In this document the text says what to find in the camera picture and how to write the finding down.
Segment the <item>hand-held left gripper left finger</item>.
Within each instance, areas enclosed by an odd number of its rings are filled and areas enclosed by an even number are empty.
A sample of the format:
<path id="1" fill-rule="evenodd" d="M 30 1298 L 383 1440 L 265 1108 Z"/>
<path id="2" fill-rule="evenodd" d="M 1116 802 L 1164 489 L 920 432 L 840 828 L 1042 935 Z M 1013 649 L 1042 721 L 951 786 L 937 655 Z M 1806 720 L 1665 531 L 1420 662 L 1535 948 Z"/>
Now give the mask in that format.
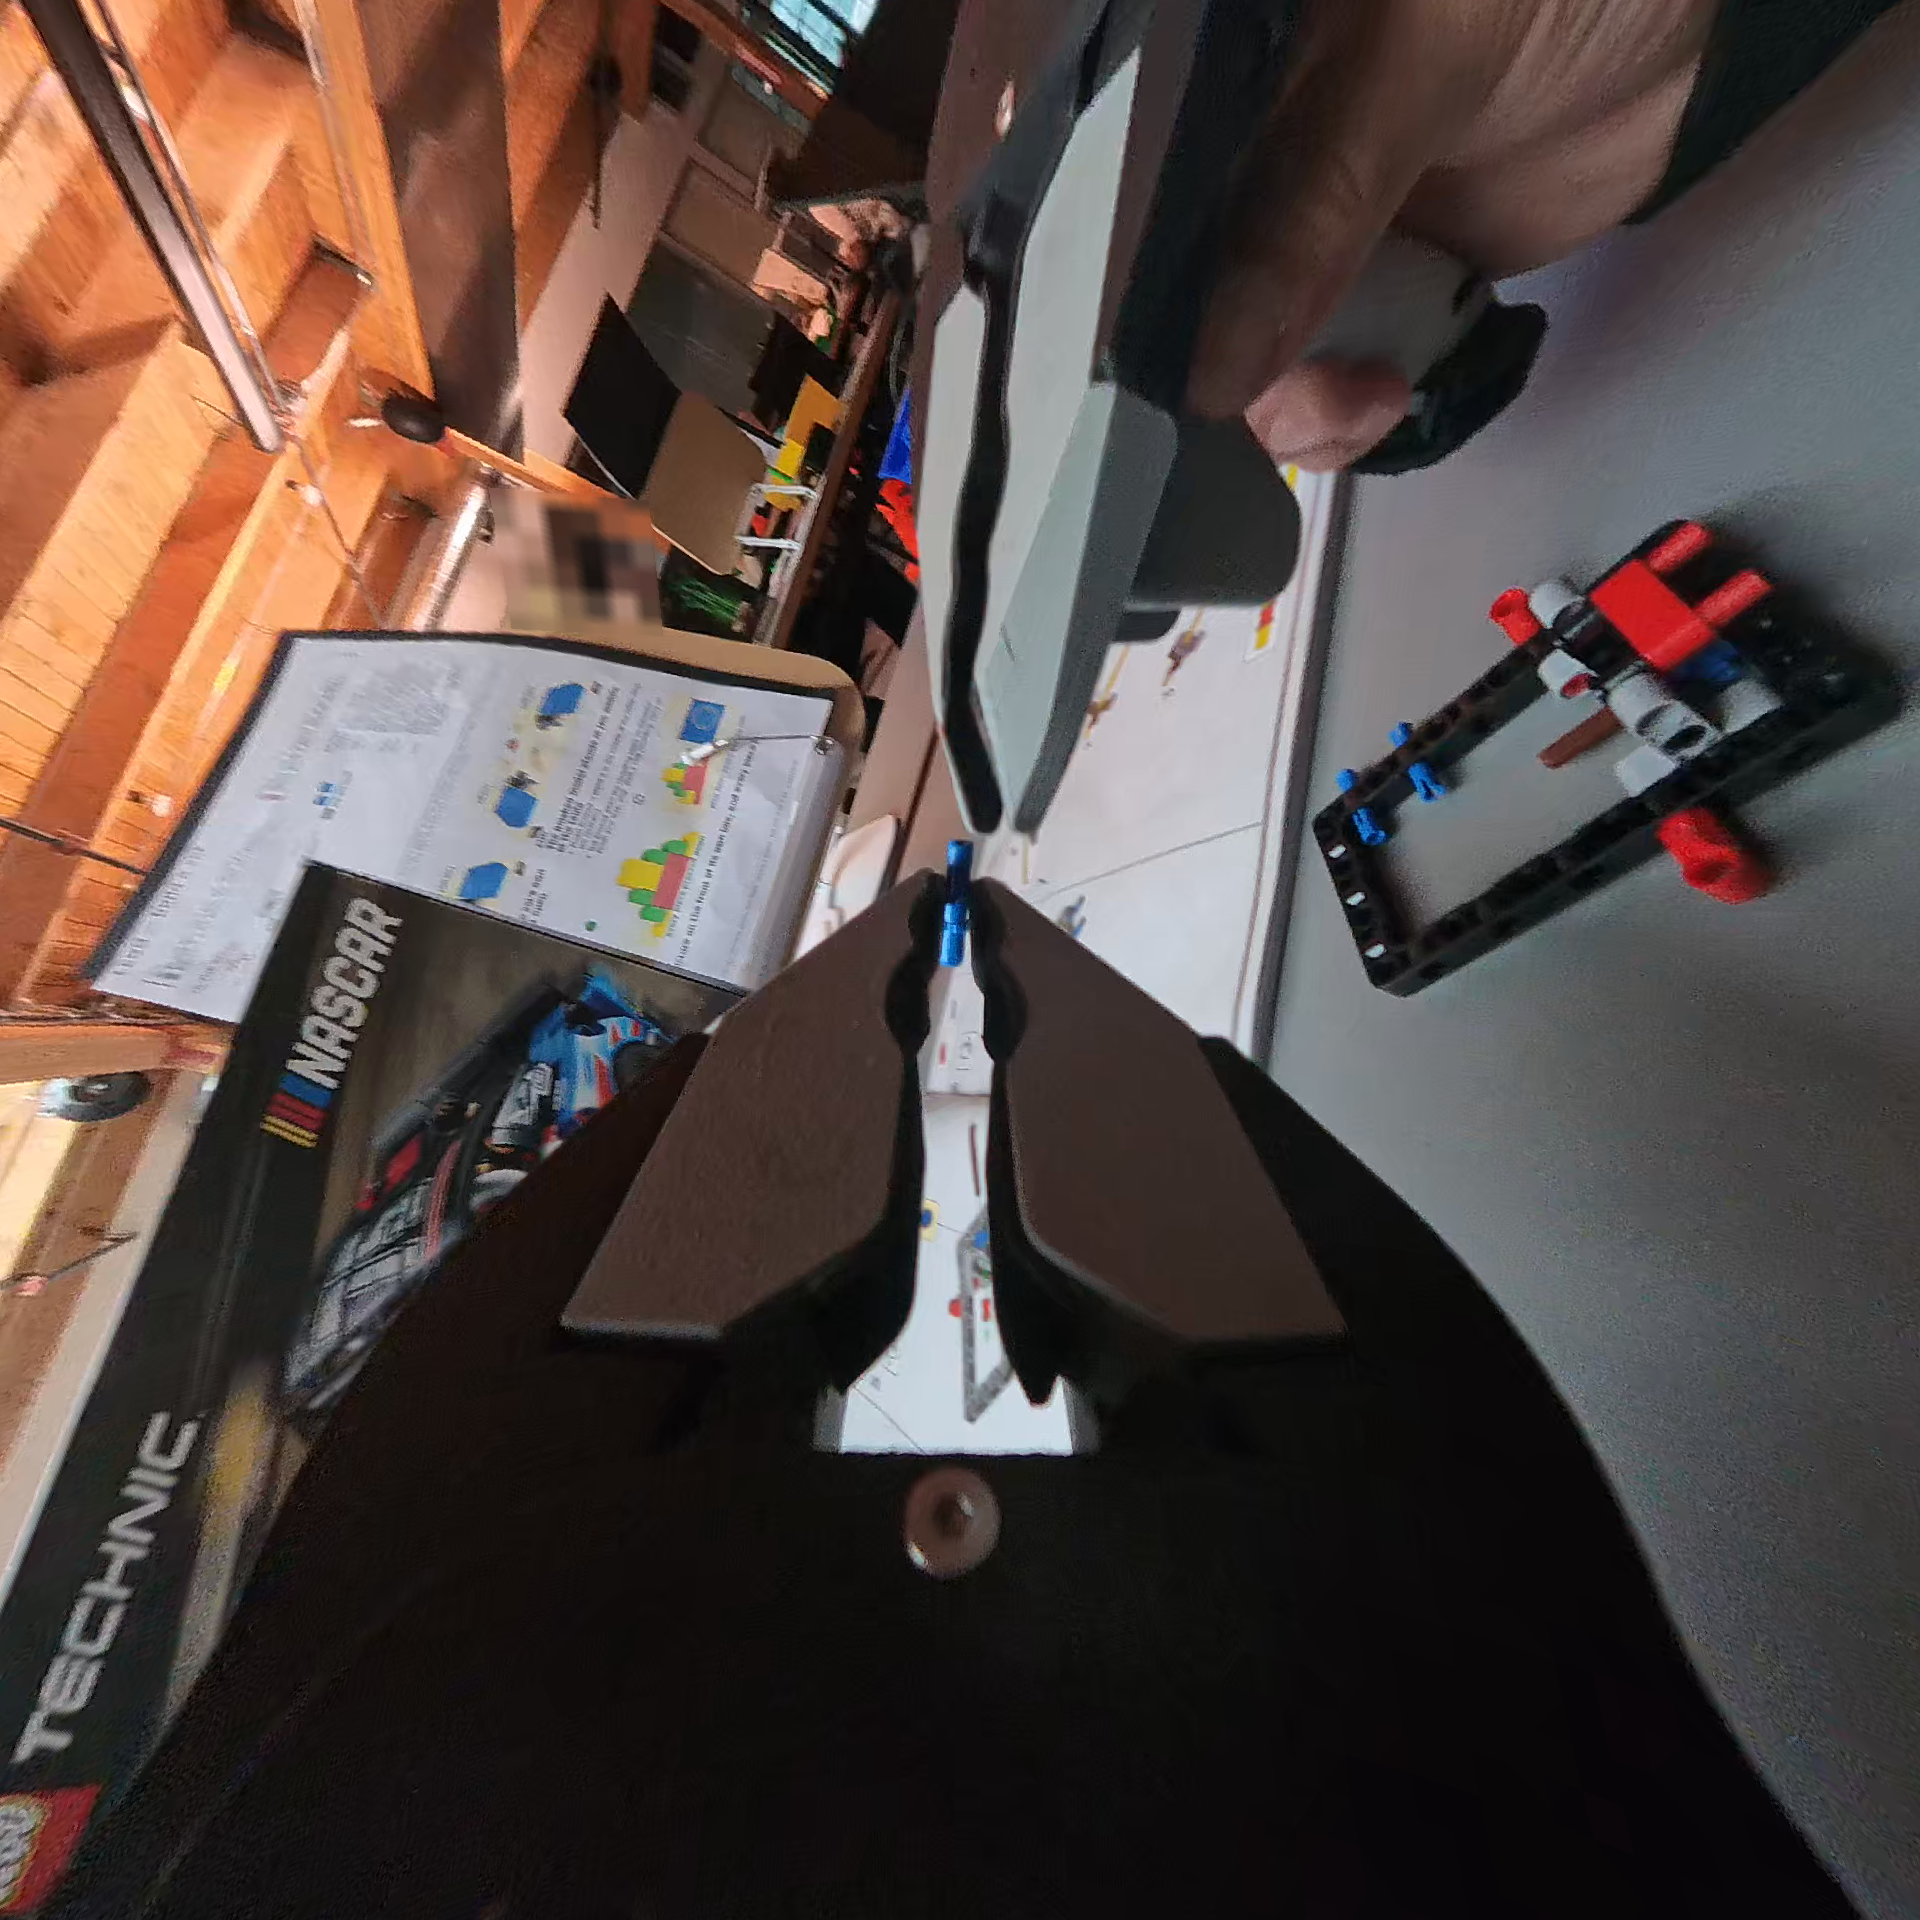
<path id="1" fill-rule="evenodd" d="M 849 1388 L 918 1284 L 918 1054 L 939 882 L 911 875 L 738 1004 L 709 1038 L 562 1312 L 654 1350 L 766 1341 Z"/>

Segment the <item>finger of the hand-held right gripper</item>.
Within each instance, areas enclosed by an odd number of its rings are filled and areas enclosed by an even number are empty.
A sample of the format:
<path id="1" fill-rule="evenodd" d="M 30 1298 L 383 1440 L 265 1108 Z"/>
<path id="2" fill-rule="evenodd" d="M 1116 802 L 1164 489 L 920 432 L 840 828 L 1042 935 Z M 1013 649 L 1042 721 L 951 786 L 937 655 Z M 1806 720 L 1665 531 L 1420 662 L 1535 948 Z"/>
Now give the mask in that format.
<path id="1" fill-rule="evenodd" d="M 1076 110 L 1018 250 L 1004 470 L 972 661 L 991 786 L 972 802 L 976 834 L 1043 818 L 1173 470 L 1173 419 L 1098 373 L 1135 93 L 1128 51 Z"/>
<path id="2" fill-rule="evenodd" d="M 960 284 L 930 327 L 930 363 L 918 378 L 920 442 L 918 542 L 920 542 L 920 616 L 930 662 L 935 721 L 939 727 L 945 770 L 972 837 L 999 825 L 999 794 L 972 715 L 972 654 L 960 642 L 962 612 L 962 492 L 972 468 L 980 360 L 988 338 L 987 299 Z"/>

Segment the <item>black lego frame assembly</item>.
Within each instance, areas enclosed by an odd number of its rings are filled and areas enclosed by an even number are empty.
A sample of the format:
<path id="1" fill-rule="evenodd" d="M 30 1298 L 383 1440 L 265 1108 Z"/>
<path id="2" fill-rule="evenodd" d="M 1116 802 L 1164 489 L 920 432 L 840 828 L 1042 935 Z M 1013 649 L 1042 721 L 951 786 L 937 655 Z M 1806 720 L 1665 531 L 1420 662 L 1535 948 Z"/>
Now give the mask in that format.
<path id="1" fill-rule="evenodd" d="M 1505 654 L 1414 721 L 1409 751 L 1392 745 L 1356 770 L 1356 800 L 1392 828 L 1387 845 L 1353 840 L 1340 786 L 1308 818 L 1356 960 L 1385 997 L 1425 994 L 1651 860 L 1698 897 L 1766 897 L 1773 862 L 1740 808 L 1883 727 L 1902 700 L 1889 662 L 1698 519 L 1655 525 L 1585 586 L 1505 588 L 1488 622 Z M 1439 910 L 1408 905 L 1387 871 L 1405 809 L 1461 798 L 1477 761 L 1529 708 L 1577 712 L 1553 770 L 1619 749 L 1619 794 L 1477 894 Z M 1452 794 L 1420 802 L 1408 758 L 1425 758 Z"/>

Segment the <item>brown cardboard sheet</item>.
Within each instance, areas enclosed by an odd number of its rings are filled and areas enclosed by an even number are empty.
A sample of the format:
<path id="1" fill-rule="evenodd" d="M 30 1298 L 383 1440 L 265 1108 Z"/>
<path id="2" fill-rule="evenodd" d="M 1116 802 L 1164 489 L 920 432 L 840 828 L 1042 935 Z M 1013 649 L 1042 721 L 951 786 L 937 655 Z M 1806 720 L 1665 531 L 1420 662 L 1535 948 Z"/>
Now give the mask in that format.
<path id="1" fill-rule="evenodd" d="M 741 561 L 738 525 L 766 470 L 766 446 L 703 394 L 679 394 L 647 470 L 639 506 L 660 542 L 709 576 Z"/>

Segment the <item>white instruction booklet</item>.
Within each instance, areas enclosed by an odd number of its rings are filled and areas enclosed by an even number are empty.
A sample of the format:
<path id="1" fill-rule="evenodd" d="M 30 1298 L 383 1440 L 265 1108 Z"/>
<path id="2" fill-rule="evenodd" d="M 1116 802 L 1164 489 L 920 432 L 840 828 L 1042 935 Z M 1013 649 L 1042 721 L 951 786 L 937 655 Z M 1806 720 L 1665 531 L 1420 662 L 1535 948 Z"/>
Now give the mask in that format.
<path id="1" fill-rule="evenodd" d="M 1202 1038 L 1269 1038 L 1283 878 L 1296 852 L 1294 764 L 1344 483 L 1286 470 L 1301 547 L 1279 597 L 1177 612 L 1158 639 L 1101 665 L 1060 789 L 1034 837 L 976 843 L 1060 935 Z M 930 987 L 920 1047 L 923 1203 L 918 1305 L 845 1397 L 845 1452 L 1064 1452 L 1060 1397 L 1028 1405 L 999 1350 L 987 1258 L 991 1060 L 968 963 Z"/>

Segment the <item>person's right hand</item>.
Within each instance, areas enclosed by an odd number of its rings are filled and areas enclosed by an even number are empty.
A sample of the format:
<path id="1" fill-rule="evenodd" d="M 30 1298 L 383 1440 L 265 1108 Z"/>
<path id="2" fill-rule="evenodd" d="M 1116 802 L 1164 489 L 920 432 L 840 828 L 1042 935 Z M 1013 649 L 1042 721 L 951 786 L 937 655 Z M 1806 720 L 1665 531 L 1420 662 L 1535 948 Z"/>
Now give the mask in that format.
<path id="1" fill-rule="evenodd" d="M 1392 229 L 1488 280 L 1626 222 L 1667 171 L 1713 2 L 1301 2 L 1233 181 L 1188 408 L 1342 470 L 1408 416 L 1387 363 L 1308 342 Z"/>

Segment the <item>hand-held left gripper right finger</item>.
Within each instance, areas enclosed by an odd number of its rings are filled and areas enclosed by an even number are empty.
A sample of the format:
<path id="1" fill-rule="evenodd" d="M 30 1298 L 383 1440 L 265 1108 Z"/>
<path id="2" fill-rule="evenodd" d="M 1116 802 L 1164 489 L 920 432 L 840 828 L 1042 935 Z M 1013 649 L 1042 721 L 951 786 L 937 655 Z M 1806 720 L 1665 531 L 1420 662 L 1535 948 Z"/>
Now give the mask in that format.
<path id="1" fill-rule="evenodd" d="M 1348 1324 L 1202 1038 L 1003 882 L 972 884 L 991 1060 L 994 1329 L 1028 1400 L 1122 1405 L 1207 1361 L 1334 1350 Z"/>

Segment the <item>silver stand base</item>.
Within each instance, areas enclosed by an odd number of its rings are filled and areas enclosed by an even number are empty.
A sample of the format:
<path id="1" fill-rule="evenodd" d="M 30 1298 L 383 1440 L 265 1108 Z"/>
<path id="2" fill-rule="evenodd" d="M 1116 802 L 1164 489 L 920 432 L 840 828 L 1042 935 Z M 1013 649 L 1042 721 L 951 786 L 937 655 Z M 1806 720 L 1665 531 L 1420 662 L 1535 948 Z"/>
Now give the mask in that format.
<path id="1" fill-rule="evenodd" d="M 814 878 L 814 894 L 805 901 L 793 957 L 804 957 L 828 939 L 895 884 L 898 845 L 898 813 L 877 813 L 861 825 L 840 822 L 832 845 Z"/>

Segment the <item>metal ceiling pipe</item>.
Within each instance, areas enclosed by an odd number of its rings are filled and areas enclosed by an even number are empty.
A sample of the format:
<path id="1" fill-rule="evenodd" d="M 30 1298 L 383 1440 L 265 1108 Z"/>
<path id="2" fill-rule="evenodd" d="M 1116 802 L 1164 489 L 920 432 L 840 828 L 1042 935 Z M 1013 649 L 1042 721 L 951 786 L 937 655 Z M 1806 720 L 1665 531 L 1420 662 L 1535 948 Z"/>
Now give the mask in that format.
<path id="1" fill-rule="evenodd" d="M 110 7 L 26 2 L 24 14 L 173 304 L 223 375 L 236 422 L 259 450 L 284 453 L 288 398 Z"/>

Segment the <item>black lego set box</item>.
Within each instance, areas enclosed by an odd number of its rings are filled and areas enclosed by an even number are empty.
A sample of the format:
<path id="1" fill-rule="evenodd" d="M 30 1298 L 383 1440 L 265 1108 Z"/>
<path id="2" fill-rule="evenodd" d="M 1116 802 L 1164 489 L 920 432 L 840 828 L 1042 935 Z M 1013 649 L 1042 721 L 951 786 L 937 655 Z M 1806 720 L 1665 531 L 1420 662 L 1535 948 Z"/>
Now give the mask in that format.
<path id="1" fill-rule="evenodd" d="M 4 1916 L 52 1904 L 179 1714 L 409 1302 L 738 998 L 302 869 L 4 1583 Z"/>

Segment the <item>black monitor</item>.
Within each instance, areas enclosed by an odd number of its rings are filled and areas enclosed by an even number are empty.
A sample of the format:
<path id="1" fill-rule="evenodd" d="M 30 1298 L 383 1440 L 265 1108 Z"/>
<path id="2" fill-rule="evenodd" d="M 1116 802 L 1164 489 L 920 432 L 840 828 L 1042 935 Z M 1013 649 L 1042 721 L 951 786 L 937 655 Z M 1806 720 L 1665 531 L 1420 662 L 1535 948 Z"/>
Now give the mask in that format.
<path id="1" fill-rule="evenodd" d="M 572 435 L 565 468 L 639 500 L 679 403 L 679 383 L 660 368 L 630 316 L 603 298 L 562 408 Z"/>

